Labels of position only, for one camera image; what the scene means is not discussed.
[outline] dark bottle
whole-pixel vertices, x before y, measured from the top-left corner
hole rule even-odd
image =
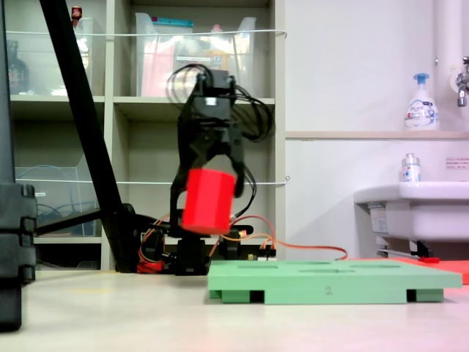
[[[20,94],[29,90],[29,71],[26,64],[18,58],[18,41],[7,40],[8,79],[10,94]]]

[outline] black tripod stand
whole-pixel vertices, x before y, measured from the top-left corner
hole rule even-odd
[[[33,236],[101,219],[116,268],[136,272],[139,231],[154,221],[123,205],[65,0],[40,0],[100,208],[37,226],[31,186],[15,184],[4,1],[0,0],[0,331],[21,326],[21,288],[34,281]]]

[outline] faucet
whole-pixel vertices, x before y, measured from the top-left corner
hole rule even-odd
[[[462,58],[462,62],[465,65],[466,72],[465,73],[460,73],[457,76],[457,105],[458,107],[462,108],[468,104],[468,99],[466,98],[466,89],[468,88],[469,85],[469,56],[464,56]]]

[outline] orange wire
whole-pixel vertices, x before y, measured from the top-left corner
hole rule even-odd
[[[266,223],[268,226],[269,226],[269,230],[270,230],[270,236],[269,238],[270,239],[267,239],[262,245],[261,245],[261,248],[262,247],[265,247],[265,245],[267,245],[267,243],[269,241],[272,241],[272,249],[275,249],[276,248],[276,242],[275,242],[275,239],[276,239],[276,229],[274,228],[274,226],[270,223],[270,221],[268,221],[265,217],[263,216],[260,216],[260,215],[245,215],[245,216],[241,216],[239,218],[237,218],[236,220],[234,220],[231,225],[234,225],[236,224],[237,222],[241,221],[241,220],[244,220],[244,219],[260,219],[260,220],[263,220],[264,223]]]
[[[223,237],[223,238],[227,239],[228,241],[244,241],[244,240],[248,240],[248,239],[256,238],[256,237],[267,237],[268,241],[272,241],[274,243],[276,242],[276,243],[281,244],[282,246],[285,246],[285,247],[294,248],[294,249],[327,249],[327,250],[331,250],[331,251],[339,251],[339,252],[344,253],[344,256],[338,258],[339,260],[345,260],[345,259],[348,258],[347,250],[343,249],[341,247],[335,247],[335,246],[302,246],[302,245],[299,245],[299,244],[290,244],[290,243],[286,243],[286,242],[283,242],[283,241],[280,241],[280,240],[273,239],[265,233],[258,233],[256,235],[250,235],[250,236],[244,237],[244,238],[230,238],[230,237],[226,237],[225,235],[220,235],[220,237]]]
[[[220,238],[218,237],[218,240],[215,242],[215,244],[212,247],[212,250],[210,251],[210,254],[208,255],[209,257],[213,256],[213,253],[215,253],[215,250],[217,248],[217,245],[220,243]]]
[[[155,221],[154,224],[156,224],[156,226],[158,225],[161,225],[161,223],[163,222],[164,219],[167,219],[169,217],[169,214],[163,216],[161,219],[159,219],[158,221]],[[144,237],[142,238],[141,240],[141,244],[143,244],[149,236],[151,236],[151,234],[153,234],[153,232],[155,231],[155,229],[148,229],[147,233],[144,235]],[[148,259],[147,257],[145,257],[144,253],[141,251],[141,245],[140,245],[140,249],[139,249],[139,257],[141,260],[143,261],[147,261],[147,262],[151,262],[151,263],[159,263],[161,262],[161,260],[151,260],[151,259]]]

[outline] small spray bottle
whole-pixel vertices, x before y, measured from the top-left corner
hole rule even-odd
[[[440,129],[440,114],[435,101],[426,89],[425,81],[429,77],[426,73],[413,76],[413,79],[417,81],[418,89],[407,109],[404,120],[406,131],[435,131]]]

